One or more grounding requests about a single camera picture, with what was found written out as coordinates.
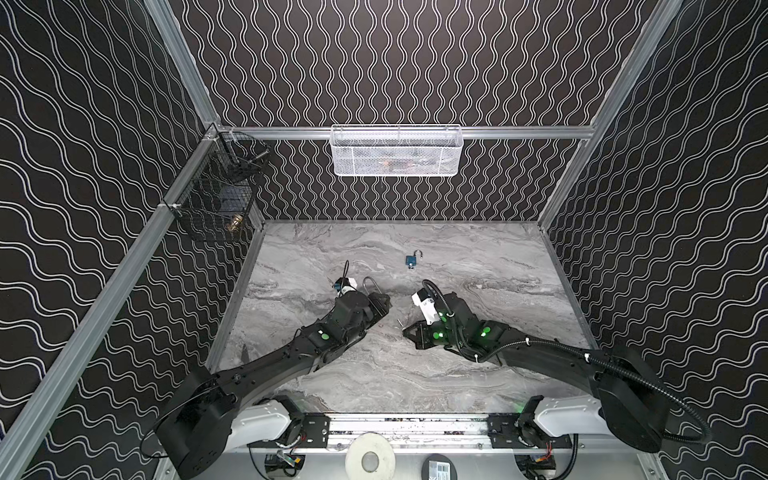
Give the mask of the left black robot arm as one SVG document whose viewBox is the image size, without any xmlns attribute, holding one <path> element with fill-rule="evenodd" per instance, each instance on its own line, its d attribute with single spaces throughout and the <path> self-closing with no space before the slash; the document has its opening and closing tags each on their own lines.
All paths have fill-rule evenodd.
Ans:
<svg viewBox="0 0 768 480">
<path fill-rule="evenodd" d="M 196 367 L 166 404 L 154 433 L 176 473 L 193 479 L 231 450 L 267 443 L 288 449 L 303 413 L 274 391 L 313 373 L 361 341 L 390 311 L 389 295 L 350 290 L 284 346 L 249 363 L 211 372 Z"/>
</svg>

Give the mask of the large brass padlock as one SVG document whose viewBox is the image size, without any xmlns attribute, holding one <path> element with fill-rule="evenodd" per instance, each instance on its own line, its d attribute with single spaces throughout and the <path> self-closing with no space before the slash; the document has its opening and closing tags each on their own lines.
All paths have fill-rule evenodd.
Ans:
<svg viewBox="0 0 768 480">
<path fill-rule="evenodd" d="M 382 294 L 383 291 L 381 290 L 380 286 L 376 282 L 374 278 L 371 276 L 365 276 L 361 282 L 361 288 L 363 289 L 363 292 L 366 295 L 370 295 L 371 293 L 376 294 Z"/>
</svg>

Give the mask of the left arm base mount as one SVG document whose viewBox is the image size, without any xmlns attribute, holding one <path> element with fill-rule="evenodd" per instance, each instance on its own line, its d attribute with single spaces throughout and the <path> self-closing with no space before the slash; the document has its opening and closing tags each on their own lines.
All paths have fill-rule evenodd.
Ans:
<svg viewBox="0 0 768 480">
<path fill-rule="evenodd" d="M 276 440 L 262 440 L 249 444 L 251 448 L 291 450 L 294 448 L 321 449 L 328 445 L 331 418 L 322 413 L 307 413 L 300 420 L 292 420 L 285 433 Z"/>
</svg>

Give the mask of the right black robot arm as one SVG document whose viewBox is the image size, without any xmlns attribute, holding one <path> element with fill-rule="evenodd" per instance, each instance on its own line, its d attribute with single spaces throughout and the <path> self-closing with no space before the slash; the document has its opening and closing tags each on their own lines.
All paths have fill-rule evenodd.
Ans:
<svg viewBox="0 0 768 480">
<path fill-rule="evenodd" d="M 660 451 L 671 402 L 635 354 L 611 355 L 545 340 L 506 323 L 482 320 L 454 293 L 421 288 L 412 296 L 423 318 L 403 331 L 419 350 L 442 347 L 473 363 L 521 368 L 580 390 L 570 398 L 536 394 L 516 429 L 526 445 L 565 435 L 611 435 L 642 452 Z"/>
</svg>

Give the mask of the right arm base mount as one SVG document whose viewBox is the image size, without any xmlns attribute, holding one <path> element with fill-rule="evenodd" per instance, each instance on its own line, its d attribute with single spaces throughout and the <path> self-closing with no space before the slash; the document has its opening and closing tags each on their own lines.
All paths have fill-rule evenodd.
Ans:
<svg viewBox="0 0 768 480">
<path fill-rule="evenodd" d="M 573 445 L 569 435 L 552 437 L 545 433 L 528 414 L 491 414 L 487 427 L 493 449 L 567 449 Z"/>
</svg>

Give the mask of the small blue padlock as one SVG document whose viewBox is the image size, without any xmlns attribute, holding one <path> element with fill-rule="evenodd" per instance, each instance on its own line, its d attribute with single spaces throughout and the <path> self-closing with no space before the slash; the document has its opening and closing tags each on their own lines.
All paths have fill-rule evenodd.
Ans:
<svg viewBox="0 0 768 480">
<path fill-rule="evenodd" d="M 405 256 L 405 265 L 409 270 L 414 269 L 418 260 L 423 257 L 423 252 L 420 249 L 415 250 L 411 255 Z"/>
</svg>

